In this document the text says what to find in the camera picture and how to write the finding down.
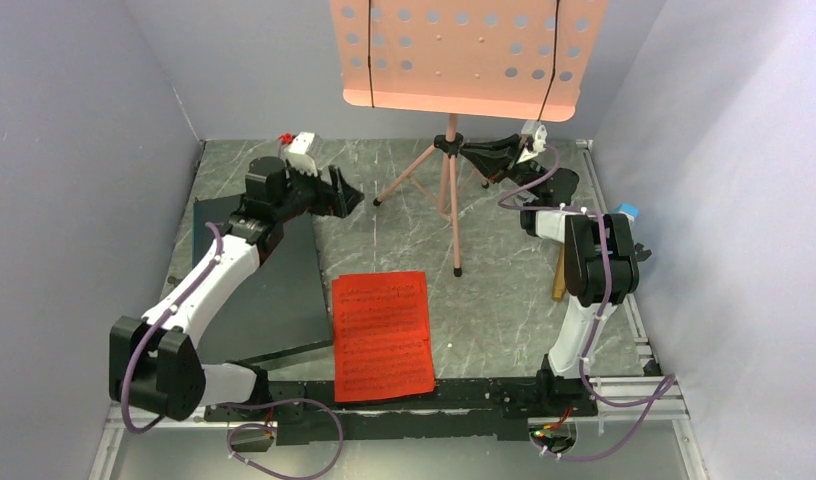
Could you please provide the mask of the pink tripod music stand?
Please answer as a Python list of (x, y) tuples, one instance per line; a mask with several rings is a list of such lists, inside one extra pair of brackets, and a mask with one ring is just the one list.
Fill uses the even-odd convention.
[(344, 100), (353, 106), (564, 122), (603, 1), (334, 1)]

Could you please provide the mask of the gold microphone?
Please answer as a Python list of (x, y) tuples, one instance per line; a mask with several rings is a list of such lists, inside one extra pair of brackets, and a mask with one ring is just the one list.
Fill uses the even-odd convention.
[(559, 248), (555, 276), (553, 280), (551, 298), (554, 302), (561, 302), (566, 292), (565, 280), (565, 246)]

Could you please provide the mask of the blue metronome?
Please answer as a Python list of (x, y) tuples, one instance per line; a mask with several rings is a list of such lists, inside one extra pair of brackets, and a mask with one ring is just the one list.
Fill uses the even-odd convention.
[(623, 204), (618, 205), (617, 207), (615, 207), (612, 210), (612, 212), (614, 214), (623, 214), (623, 215), (625, 215), (629, 219), (630, 223), (634, 223), (635, 220), (639, 216), (638, 208), (635, 207), (634, 205), (631, 205), (631, 204), (628, 204), (628, 203), (623, 203)]

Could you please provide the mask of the red sheet music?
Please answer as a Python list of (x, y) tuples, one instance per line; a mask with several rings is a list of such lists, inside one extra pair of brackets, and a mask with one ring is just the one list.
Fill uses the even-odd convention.
[(432, 392), (431, 340), (416, 313), (409, 271), (341, 275), (332, 282), (334, 398), (390, 400)]
[(409, 276), (412, 282), (419, 288), (416, 313), (418, 314), (419, 324), (423, 327), (425, 338), (427, 341), (430, 341), (431, 329), (429, 322), (427, 277), (423, 271), (417, 270), (409, 271)]

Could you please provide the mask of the black microphone desk stand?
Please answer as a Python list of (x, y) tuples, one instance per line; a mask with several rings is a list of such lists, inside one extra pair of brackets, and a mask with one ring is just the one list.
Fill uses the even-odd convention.
[(634, 244), (634, 258), (637, 263), (647, 261), (652, 255), (653, 255), (652, 250), (646, 247), (644, 244), (642, 243)]

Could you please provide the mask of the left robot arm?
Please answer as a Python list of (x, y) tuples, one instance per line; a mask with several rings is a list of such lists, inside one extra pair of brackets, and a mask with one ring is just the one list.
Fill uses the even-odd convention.
[(245, 190), (193, 270), (138, 318), (123, 316), (109, 333), (109, 395), (123, 423), (144, 433), (164, 419), (182, 421), (202, 406), (235, 409), (256, 420), (273, 405), (269, 376), (242, 362), (205, 365), (197, 346), (229, 297), (275, 251), (287, 222), (303, 215), (349, 217), (363, 201), (339, 167), (310, 160), (250, 162)]

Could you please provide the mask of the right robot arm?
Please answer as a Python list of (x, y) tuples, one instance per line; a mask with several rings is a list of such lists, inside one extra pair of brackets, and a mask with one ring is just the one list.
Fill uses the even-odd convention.
[(534, 391), (539, 409), (558, 415), (574, 399), (573, 388), (565, 379), (588, 374), (592, 350), (605, 322), (637, 289), (638, 262), (650, 253), (632, 235), (637, 209), (622, 204), (600, 213), (574, 206), (579, 176), (559, 164), (542, 166), (536, 158), (546, 147), (537, 135), (526, 134), (464, 143), (459, 152), (489, 182), (516, 184), (500, 206), (519, 213), (520, 226), (528, 235), (555, 241), (563, 248), (569, 301), (559, 337), (548, 352), (549, 367), (557, 377), (542, 381)]

